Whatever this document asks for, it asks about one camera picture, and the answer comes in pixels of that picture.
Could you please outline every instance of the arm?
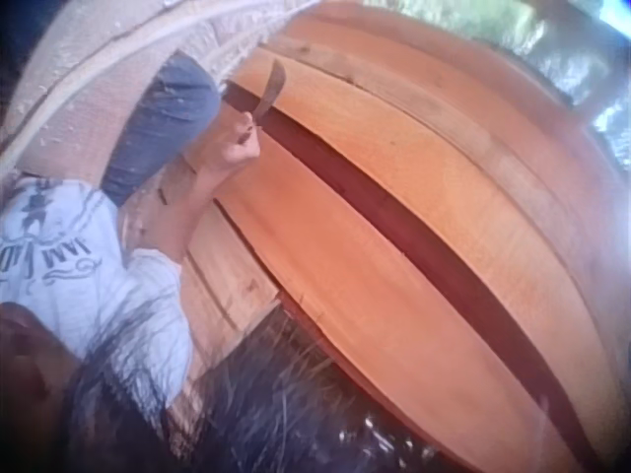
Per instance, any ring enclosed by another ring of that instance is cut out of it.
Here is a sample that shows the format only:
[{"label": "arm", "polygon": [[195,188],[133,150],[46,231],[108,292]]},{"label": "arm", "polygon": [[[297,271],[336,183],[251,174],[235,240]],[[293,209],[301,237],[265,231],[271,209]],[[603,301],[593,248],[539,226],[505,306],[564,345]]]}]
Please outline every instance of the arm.
[{"label": "arm", "polygon": [[256,128],[249,113],[244,114],[243,122],[235,125],[231,136],[219,149],[218,156],[200,168],[190,189],[152,222],[141,247],[158,249],[172,261],[182,262],[197,223],[217,187],[260,154]]}]

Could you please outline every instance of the knife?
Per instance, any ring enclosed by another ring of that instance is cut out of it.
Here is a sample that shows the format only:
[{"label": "knife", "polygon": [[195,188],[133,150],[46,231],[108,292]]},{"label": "knife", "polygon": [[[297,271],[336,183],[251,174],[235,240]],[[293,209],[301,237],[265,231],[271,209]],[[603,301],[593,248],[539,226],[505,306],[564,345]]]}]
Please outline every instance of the knife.
[{"label": "knife", "polygon": [[[285,82],[287,81],[287,73],[285,72],[285,68],[280,63],[278,59],[274,59],[274,63],[272,64],[272,72],[269,75],[269,79],[267,79],[267,85],[265,86],[265,90],[263,91],[263,95],[260,97],[260,102],[252,112],[252,120],[254,124],[265,115],[269,111],[269,109],[274,105],[278,96],[285,87]],[[248,130],[246,133],[239,137],[238,143],[242,145],[245,143],[247,138],[251,135],[251,130]]]}]

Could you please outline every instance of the blue jeans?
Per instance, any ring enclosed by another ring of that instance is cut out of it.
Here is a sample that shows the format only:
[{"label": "blue jeans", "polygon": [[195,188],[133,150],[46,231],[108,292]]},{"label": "blue jeans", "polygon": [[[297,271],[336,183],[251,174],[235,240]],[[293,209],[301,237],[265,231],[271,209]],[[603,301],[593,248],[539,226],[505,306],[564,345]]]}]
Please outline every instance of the blue jeans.
[{"label": "blue jeans", "polygon": [[129,117],[101,184],[118,207],[204,131],[221,96],[206,72],[182,53],[158,72]]},{"label": "blue jeans", "polygon": [[[19,74],[64,4],[65,0],[0,0],[0,61]],[[190,57],[174,54],[158,72],[121,133],[101,184],[105,194],[122,206],[208,127],[219,112],[220,101],[210,76]]]}]

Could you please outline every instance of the graphic t-shirt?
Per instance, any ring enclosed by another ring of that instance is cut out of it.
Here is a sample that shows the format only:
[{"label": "graphic t-shirt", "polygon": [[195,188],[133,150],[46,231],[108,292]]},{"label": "graphic t-shirt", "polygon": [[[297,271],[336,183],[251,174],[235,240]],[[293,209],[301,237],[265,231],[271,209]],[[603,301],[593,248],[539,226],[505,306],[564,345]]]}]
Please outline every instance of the graphic t-shirt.
[{"label": "graphic t-shirt", "polygon": [[27,307],[80,359],[96,337],[148,307],[127,343],[134,357],[120,353],[120,369],[142,359],[171,402],[192,350],[180,267],[155,249],[136,249],[123,265],[116,216],[84,182],[21,179],[0,217],[0,302]]}]

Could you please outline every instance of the knee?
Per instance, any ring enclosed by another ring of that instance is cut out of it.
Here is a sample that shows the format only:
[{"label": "knee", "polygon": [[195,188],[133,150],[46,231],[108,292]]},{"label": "knee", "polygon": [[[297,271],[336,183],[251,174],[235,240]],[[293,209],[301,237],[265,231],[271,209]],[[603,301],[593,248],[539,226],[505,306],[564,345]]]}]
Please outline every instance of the knee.
[{"label": "knee", "polygon": [[178,52],[163,68],[164,87],[175,94],[188,119],[208,124],[219,113],[221,94],[215,81],[190,56]]}]

